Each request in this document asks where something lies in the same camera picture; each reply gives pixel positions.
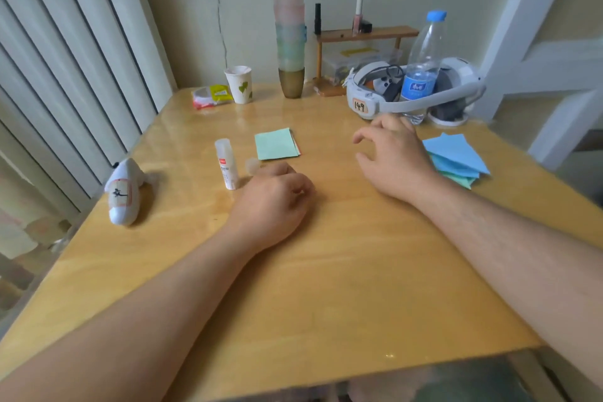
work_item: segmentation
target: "person's left hand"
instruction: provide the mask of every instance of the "person's left hand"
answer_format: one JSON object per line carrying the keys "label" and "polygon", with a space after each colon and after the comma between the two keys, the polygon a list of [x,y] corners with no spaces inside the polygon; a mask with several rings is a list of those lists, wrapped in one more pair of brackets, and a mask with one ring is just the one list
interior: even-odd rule
{"label": "person's left hand", "polygon": [[262,167],[243,187],[224,228],[259,253],[298,227],[314,194],[310,178],[286,162]]}

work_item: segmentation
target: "stack of plastic cups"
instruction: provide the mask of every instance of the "stack of plastic cups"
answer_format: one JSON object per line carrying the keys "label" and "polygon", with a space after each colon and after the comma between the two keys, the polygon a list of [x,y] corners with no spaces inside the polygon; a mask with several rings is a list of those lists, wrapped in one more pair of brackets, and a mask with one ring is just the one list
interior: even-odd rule
{"label": "stack of plastic cups", "polygon": [[274,0],[280,87],[285,97],[301,97],[306,25],[303,0]]}

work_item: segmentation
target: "white paper cup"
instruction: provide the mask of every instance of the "white paper cup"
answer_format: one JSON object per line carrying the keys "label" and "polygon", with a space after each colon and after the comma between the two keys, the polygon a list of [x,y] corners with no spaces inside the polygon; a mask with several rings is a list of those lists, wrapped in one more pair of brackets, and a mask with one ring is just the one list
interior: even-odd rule
{"label": "white paper cup", "polygon": [[235,65],[224,71],[230,93],[237,103],[249,103],[252,101],[252,69],[246,65]]}

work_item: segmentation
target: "sticky note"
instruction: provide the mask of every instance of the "sticky note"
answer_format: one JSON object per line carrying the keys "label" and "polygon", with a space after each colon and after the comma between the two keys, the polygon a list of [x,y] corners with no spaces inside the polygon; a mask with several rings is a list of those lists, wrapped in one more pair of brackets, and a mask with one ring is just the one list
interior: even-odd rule
{"label": "sticky note", "polygon": [[462,164],[481,173],[490,174],[486,164],[479,154],[471,147],[462,133],[456,135],[444,135],[434,139],[423,140],[425,149],[434,155],[441,156],[449,161]]}
{"label": "sticky note", "polygon": [[258,159],[292,158],[300,155],[289,128],[256,134]]}
{"label": "sticky note", "polygon": [[461,177],[459,175],[455,175],[454,173],[449,173],[447,171],[441,171],[440,173],[444,175],[444,177],[450,178],[451,180],[457,182],[459,185],[467,189],[471,189],[471,185],[475,180],[477,180],[477,178]]}
{"label": "sticky note", "polygon": [[471,167],[464,166],[449,159],[438,156],[437,154],[430,154],[433,166],[440,172],[448,172],[459,177],[479,178],[479,172]]}

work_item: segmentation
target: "stack of blue paper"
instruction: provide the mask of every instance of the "stack of blue paper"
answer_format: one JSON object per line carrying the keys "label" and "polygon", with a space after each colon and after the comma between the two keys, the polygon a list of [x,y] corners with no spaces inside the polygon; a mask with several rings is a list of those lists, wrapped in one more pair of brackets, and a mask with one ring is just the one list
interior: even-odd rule
{"label": "stack of blue paper", "polygon": [[481,173],[490,174],[479,154],[471,147],[462,133],[423,140],[435,168],[445,177],[471,189]]}

